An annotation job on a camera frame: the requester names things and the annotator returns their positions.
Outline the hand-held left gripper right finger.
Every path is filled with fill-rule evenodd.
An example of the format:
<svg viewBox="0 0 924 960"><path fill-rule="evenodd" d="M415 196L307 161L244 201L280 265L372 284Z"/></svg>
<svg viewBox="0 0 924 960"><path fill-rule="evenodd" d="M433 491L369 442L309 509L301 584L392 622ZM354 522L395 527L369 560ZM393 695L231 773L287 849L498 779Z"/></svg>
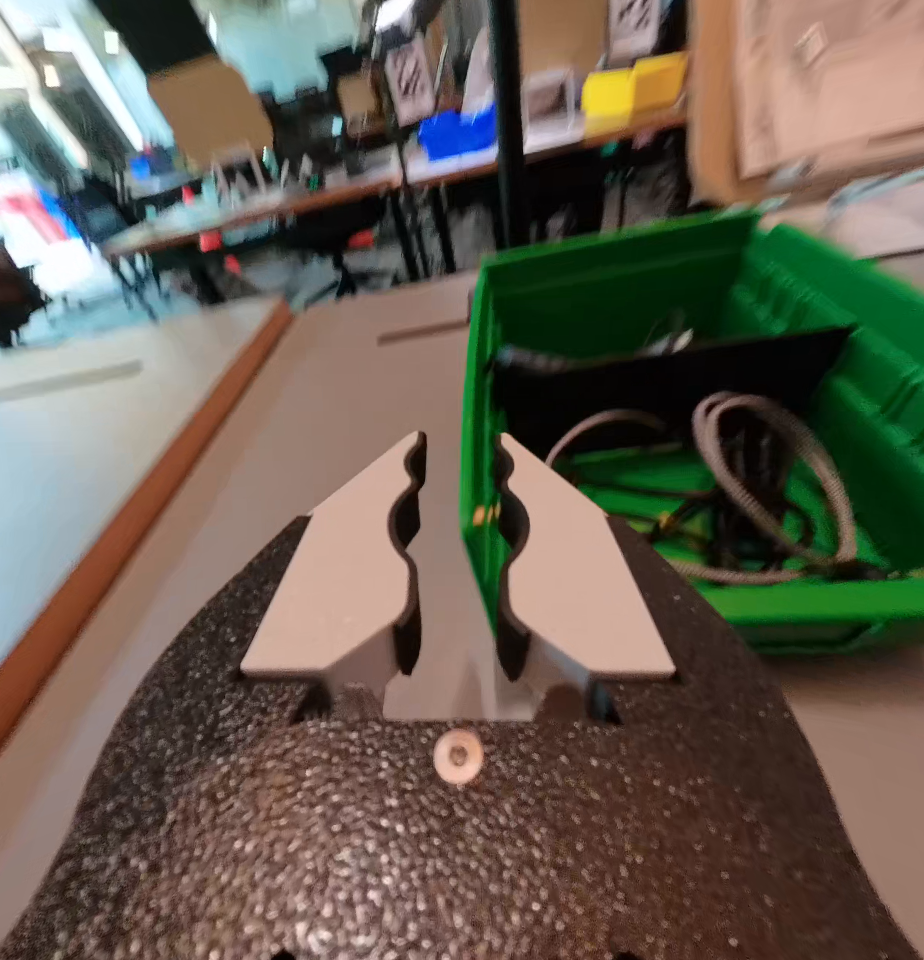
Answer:
<svg viewBox="0 0 924 960"><path fill-rule="evenodd" d="M535 690L676 675L608 516L508 433L494 443L508 546L495 616L506 678Z"/></svg>

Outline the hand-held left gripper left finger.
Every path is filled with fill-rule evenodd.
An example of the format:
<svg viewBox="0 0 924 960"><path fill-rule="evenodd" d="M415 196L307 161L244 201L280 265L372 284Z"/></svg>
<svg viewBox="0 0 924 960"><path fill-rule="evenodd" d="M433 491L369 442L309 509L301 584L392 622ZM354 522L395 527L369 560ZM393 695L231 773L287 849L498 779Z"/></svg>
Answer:
<svg viewBox="0 0 924 960"><path fill-rule="evenodd" d="M242 675L383 690L413 673L421 614L408 546L420 531L426 467L427 437L413 431L303 518Z"/></svg>

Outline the green divided plastic bin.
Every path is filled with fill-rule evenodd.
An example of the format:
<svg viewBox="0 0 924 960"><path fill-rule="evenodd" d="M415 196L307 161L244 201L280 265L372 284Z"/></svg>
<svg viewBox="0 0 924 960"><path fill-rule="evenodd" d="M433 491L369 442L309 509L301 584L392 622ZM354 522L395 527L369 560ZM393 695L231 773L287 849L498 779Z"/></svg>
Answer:
<svg viewBox="0 0 924 960"><path fill-rule="evenodd" d="M791 226L707 214L504 253L480 271L468 338L460 523L495 631L508 546L494 443L544 462L630 524L757 653L924 643L924 293ZM487 364L504 345L592 358L638 349L682 309L678 353L556 374Z"/></svg>

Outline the grey desk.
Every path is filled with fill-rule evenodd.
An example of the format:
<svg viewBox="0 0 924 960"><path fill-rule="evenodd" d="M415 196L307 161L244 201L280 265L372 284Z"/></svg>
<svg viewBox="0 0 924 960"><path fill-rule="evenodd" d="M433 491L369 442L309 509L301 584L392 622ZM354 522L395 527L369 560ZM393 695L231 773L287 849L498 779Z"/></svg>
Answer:
<svg viewBox="0 0 924 960"><path fill-rule="evenodd" d="M472 274L307 310L136 549L0 752L0 943L44 878L119 714L167 644L285 525L414 430L428 438L422 649L393 718L524 718L458 520ZM924 956L924 645L769 659L860 859Z"/></svg>

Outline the background wooden desk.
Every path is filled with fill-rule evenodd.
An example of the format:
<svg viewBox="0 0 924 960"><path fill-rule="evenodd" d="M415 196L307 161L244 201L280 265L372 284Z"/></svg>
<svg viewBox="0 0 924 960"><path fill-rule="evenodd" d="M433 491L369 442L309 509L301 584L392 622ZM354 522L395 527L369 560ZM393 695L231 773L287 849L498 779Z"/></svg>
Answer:
<svg viewBox="0 0 924 960"><path fill-rule="evenodd" d="M612 142L634 140L641 134L656 135L685 130L686 127L684 102L664 110L636 114L626 124L617 117L594 121L583 118L573 121L563 131L543 126L531 132L526 141L525 156L527 162L543 162ZM497 155L498 150L494 147L431 162L423 153L415 151L403 172L393 152L387 166L354 177L343 176L315 191L305 191L300 186L270 189L234 203L220 203L200 194L190 203L181 203L157 213L153 219L120 231L103 243L100 253L110 266L116 268L123 261L141 257L154 265L156 256L171 252L168 259L180 261L181 267L188 271L200 304L217 306L227 297L208 264L222 263L228 254L234 252L235 246L221 242L208 251L203 250L200 245L202 236L225 236L256 223L283 226L324 210L331 212L338 227L342 210L378 200L393 217L406 270L416 281L419 266L412 258L415 251L422 251L423 244L419 242L418 246L413 246L409 239L402 204L408 202L410 189L437 189L450 182L486 177L497 172Z"/></svg>

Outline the grey neighbouring table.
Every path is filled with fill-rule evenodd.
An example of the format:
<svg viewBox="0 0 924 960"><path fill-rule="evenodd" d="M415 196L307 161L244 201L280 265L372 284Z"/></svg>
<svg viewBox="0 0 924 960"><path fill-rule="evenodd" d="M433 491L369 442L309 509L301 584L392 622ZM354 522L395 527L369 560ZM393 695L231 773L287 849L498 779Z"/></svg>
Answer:
<svg viewBox="0 0 924 960"><path fill-rule="evenodd" d="M0 752L291 322L255 296L0 360Z"/></svg>

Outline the black office chair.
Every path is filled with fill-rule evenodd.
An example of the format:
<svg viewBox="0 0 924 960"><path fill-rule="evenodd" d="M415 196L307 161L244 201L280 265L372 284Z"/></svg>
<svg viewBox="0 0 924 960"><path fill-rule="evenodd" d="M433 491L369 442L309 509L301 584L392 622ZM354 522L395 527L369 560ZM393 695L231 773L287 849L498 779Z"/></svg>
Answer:
<svg viewBox="0 0 924 960"><path fill-rule="evenodd" d="M302 305L308 308L330 296L336 300L358 294L371 282L388 282L391 276L379 268L352 270L345 256L349 242L363 231L371 233L384 219L386 201L381 196L345 201L297 215L278 234L279 245L293 255L326 258L335 271L334 280L313 293Z"/></svg>

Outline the small blue background bin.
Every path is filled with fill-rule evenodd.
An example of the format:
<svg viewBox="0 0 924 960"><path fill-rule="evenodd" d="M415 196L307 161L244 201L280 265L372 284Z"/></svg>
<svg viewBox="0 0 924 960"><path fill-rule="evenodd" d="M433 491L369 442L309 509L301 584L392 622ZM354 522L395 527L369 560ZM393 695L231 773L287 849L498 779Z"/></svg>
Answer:
<svg viewBox="0 0 924 960"><path fill-rule="evenodd" d="M489 150L496 143L496 108L469 113L443 111L421 121L418 139L430 162L442 162Z"/></svg>

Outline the black metal pole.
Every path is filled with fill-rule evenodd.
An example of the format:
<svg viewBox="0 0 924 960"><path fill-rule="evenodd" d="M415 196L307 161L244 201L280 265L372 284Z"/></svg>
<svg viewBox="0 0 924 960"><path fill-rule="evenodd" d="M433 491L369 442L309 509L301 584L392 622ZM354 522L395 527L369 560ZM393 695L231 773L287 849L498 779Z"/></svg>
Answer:
<svg viewBox="0 0 924 960"><path fill-rule="evenodd" d="M497 173L506 248L529 242L529 203L522 125L516 1L489 1L489 42L495 95Z"/></svg>

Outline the beige upright board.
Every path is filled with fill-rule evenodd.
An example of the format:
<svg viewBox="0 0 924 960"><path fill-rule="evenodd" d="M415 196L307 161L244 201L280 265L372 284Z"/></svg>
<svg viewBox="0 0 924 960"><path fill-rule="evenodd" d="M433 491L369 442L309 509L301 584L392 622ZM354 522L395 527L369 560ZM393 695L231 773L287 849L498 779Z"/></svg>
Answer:
<svg viewBox="0 0 924 960"><path fill-rule="evenodd" d="M262 102L242 74L208 54L146 77L147 91L193 168L261 156L274 146Z"/></svg>

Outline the instruction sheet on stand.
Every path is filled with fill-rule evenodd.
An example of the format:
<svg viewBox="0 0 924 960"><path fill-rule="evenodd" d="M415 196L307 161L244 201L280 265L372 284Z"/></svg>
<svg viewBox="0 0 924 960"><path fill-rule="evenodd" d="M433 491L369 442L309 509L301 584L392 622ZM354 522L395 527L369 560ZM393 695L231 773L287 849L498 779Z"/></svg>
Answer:
<svg viewBox="0 0 924 960"><path fill-rule="evenodd" d="M839 145L769 159L745 174L744 123L736 119L736 30L747 11L732 1L688 2L687 162L696 198L755 209L770 229L789 224L835 241L856 258L924 252L924 124L902 133L851 136Z"/></svg>

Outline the yellow plastic bin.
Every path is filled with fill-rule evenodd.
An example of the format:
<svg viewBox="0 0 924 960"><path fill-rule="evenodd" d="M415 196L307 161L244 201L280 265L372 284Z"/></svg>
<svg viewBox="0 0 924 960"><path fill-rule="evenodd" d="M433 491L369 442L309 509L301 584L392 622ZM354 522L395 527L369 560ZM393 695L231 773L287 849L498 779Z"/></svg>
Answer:
<svg viewBox="0 0 924 960"><path fill-rule="evenodd" d="M589 74L581 94L583 138L608 138L675 113L683 100L689 63L688 52L678 51Z"/></svg>

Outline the black white marker board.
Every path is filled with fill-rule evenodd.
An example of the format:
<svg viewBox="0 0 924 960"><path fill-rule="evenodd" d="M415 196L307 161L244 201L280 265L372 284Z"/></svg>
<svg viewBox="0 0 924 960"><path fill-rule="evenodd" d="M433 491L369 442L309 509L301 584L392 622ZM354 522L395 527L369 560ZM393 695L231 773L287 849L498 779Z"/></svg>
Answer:
<svg viewBox="0 0 924 960"><path fill-rule="evenodd" d="M420 33L385 55L385 74L396 121L407 128L429 118L436 110L436 93L427 49Z"/></svg>

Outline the white instruction sheet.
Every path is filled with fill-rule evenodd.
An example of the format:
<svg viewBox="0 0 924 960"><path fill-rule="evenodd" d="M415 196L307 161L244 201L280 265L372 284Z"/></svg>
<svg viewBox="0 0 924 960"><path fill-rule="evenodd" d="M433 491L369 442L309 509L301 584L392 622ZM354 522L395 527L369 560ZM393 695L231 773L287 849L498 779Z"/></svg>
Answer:
<svg viewBox="0 0 924 960"><path fill-rule="evenodd" d="M924 1L735 2L744 177L924 135Z"/></svg>

